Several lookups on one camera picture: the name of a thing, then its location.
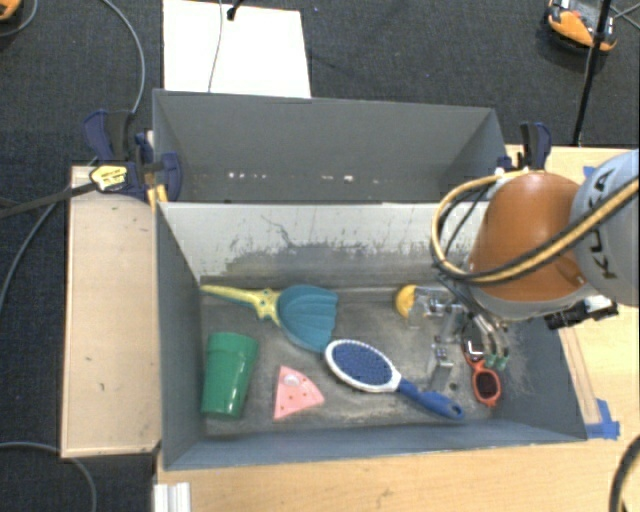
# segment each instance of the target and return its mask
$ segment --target pink triangle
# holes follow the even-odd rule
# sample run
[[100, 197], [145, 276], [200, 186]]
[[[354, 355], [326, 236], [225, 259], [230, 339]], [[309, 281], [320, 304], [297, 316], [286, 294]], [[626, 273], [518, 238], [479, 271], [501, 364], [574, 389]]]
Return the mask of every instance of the pink triangle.
[[273, 419], [324, 403], [324, 396], [306, 375], [287, 366], [280, 367]]

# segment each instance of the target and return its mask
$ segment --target hairbrush handle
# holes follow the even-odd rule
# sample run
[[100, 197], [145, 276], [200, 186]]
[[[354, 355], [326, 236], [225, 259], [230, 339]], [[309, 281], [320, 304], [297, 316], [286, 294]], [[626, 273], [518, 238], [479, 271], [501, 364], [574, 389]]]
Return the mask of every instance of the hairbrush handle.
[[436, 391], [421, 393], [412, 382], [405, 378], [400, 379], [400, 384], [398, 384], [396, 391], [439, 416], [444, 416], [451, 420], [462, 420], [464, 418], [464, 411], [457, 402]]

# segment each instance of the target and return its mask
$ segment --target black carpet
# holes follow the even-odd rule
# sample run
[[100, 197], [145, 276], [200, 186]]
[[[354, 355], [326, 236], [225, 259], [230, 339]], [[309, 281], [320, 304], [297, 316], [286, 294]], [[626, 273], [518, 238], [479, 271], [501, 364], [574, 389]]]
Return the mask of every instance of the black carpet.
[[[25, 0], [27, 9], [32, 1]], [[543, 0], [246, 3], [302, 12], [316, 97], [489, 106], [509, 143], [520, 143], [524, 120], [547, 124], [556, 145], [571, 142], [586, 57], [553, 44], [540, 25]], [[151, 126], [150, 90], [162, 85], [161, 0], [116, 5], [147, 58], [135, 133]], [[618, 35], [594, 80], [585, 145], [638, 145], [640, 37], [623, 20]], [[42, 2], [29, 28], [0, 39], [0, 197], [21, 202], [64, 188], [72, 163], [92, 158], [82, 120], [98, 108], [130, 108], [139, 73], [133, 40], [98, 0]], [[0, 281], [36, 218], [0, 220]], [[0, 317], [0, 442], [58, 444], [64, 295], [59, 205], [27, 250]], [[98, 510], [150, 509], [151, 457], [92, 459], [87, 466]], [[1, 510], [84, 511], [88, 500], [74, 467], [47, 454], [0, 452]]]

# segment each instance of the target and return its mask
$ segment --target blue hairbrush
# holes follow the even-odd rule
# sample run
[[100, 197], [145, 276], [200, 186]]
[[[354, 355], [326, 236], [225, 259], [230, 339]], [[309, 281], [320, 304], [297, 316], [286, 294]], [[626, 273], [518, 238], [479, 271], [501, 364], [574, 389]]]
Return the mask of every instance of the blue hairbrush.
[[327, 346], [325, 359], [336, 376], [362, 391], [390, 393], [397, 391], [428, 411], [451, 420], [462, 420], [462, 407], [435, 391], [418, 391], [415, 384], [402, 377], [387, 356], [356, 340], [336, 340]]

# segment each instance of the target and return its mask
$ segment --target blue tape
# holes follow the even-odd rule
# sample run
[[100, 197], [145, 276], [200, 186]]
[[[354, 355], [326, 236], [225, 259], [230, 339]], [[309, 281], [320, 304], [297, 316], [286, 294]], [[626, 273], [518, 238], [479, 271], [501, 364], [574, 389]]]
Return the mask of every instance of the blue tape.
[[620, 437], [620, 422], [611, 419], [609, 406], [605, 400], [596, 398], [596, 403], [598, 404], [602, 421], [600, 423], [585, 425], [587, 437], [589, 439], [611, 439], [615, 441]]

